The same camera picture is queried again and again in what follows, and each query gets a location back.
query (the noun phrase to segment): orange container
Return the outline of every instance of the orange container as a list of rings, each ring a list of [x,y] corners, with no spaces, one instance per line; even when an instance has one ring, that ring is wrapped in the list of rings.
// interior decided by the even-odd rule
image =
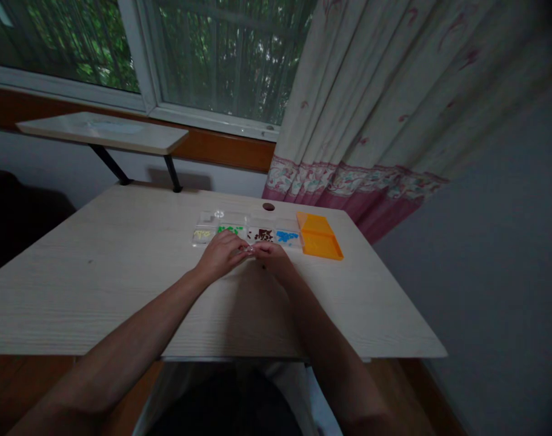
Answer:
[[[326,217],[297,212],[298,225],[304,239],[304,254],[342,260],[344,256]]]

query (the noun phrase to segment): window glass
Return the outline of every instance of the window glass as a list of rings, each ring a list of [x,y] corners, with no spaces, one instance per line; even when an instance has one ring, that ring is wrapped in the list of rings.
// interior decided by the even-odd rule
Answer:
[[[280,125],[316,0],[148,0],[165,102]]]
[[[116,0],[0,0],[0,65],[140,92]]]

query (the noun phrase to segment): window frame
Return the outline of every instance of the window frame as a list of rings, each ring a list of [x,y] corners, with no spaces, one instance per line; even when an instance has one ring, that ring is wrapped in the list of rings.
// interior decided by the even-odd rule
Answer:
[[[141,93],[0,66],[0,88],[142,114],[153,119],[277,142],[280,126],[178,104],[161,98],[159,75],[148,35],[145,3],[118,0],[122,24]]]

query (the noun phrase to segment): hand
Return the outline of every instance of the hand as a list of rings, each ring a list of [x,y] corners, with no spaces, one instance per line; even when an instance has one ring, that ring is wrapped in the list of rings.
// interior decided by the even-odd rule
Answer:
[[[238,266],[247,257],[253,255],[250,251],[242,251],[233,254],[237,249],[249,247],[249,244],[240,239],[235,233],[223,230],[217,233],[203,252],[203,256],[194,268],[197,277],[205,282],[206,286],[211,285],[215,280],[220,279],[233,268]]]
[[[264,263],[282,286],[298,274],[281,245],[273,242],[257,242],[252,248],[256,259]]]

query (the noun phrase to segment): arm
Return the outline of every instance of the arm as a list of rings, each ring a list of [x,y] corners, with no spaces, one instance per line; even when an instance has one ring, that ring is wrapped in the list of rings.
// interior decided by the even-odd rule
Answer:
[[[197,266],[98,343],[10,431],[94,434],[107,413],[167,347],[207,286],[251,253],[232,256],[246,242],[219,233]]]
[[[253,245],[284,287],[298,333],[316,379],[345,435],[394,434],[395,422],[373,379],[342,333],[298,274],[284,249],[270,242]]]

